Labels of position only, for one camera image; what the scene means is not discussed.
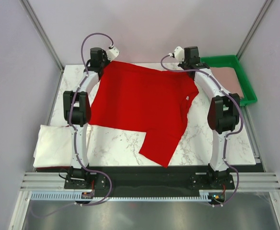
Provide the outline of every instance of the green plastic tray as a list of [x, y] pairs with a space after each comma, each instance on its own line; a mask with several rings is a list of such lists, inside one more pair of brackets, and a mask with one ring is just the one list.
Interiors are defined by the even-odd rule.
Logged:
[[210, 67], [231, 67], [235, 70], [242, 92], [245, 96], [240, 100], [240, 106], [257, 102], [257, 97], [252, 89], [252, 86], [235, 55], [202, 57], [201, 61], [206, 62]]

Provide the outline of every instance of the marble tabletop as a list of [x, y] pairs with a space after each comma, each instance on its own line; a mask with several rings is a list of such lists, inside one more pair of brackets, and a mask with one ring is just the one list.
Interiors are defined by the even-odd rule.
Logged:
[[[163, 70], [160, 63], [141, 63], [139, 66]], [[171, 69], [180, 69], [175, 63], [166, 63]], [[62, 94], [73, 90], [83, 74], [83, 65], [65, 67], [56, 104], [50, 122], [51, 126], [65, 126]], [[93, 102], [98, 91], [97, 84], [89, 95]], [[169, 165], [207, 165], [212, 153], [212, 131], [207, 123], [210, 102], [204, 91], [197, 85], [199, 94], [193, 100], [188, 113], [188, 126], [182, 136]], [[88, 159], [91, 166], [152, 166], [158, 165], [139, 154], [145, 133], [93, 126]], [[246, 129], [230, 138], [228, 161], [233, 165], [255, 164], [254, 155]]]

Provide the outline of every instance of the white vent strip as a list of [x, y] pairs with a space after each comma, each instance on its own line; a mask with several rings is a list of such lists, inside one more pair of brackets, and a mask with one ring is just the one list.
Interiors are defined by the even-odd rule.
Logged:
[[[100, 200], [103, 197], [94, 197], [93, 200]], [[57, 200], [57, 201], [81, 201], [90, 200], [82, 199], [81, 192], [32, 192], [31, 200]], [[211, 201], [208, 199], [208, 193], [201, 192], [199, 197], [110, 197], [109, 201]]]

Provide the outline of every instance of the gray floor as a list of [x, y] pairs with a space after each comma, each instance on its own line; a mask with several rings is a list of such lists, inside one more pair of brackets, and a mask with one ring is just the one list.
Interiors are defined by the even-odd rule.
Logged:
[[[31, 201], [36, 215], [68, 202]], [[268, 194], [237, 194], [224, 207], [194, 202], [119, 202], [71, 206], [44, 219], [28, 215], [29, 230], [279, 230]]]

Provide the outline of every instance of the red fabric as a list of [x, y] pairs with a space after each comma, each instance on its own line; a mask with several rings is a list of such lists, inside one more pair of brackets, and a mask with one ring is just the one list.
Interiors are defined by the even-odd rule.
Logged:
[[101, 78], [90, 124], [146, 132], [140, 154], [167, 167], [197, 94], [186, 73], [113, 61]]

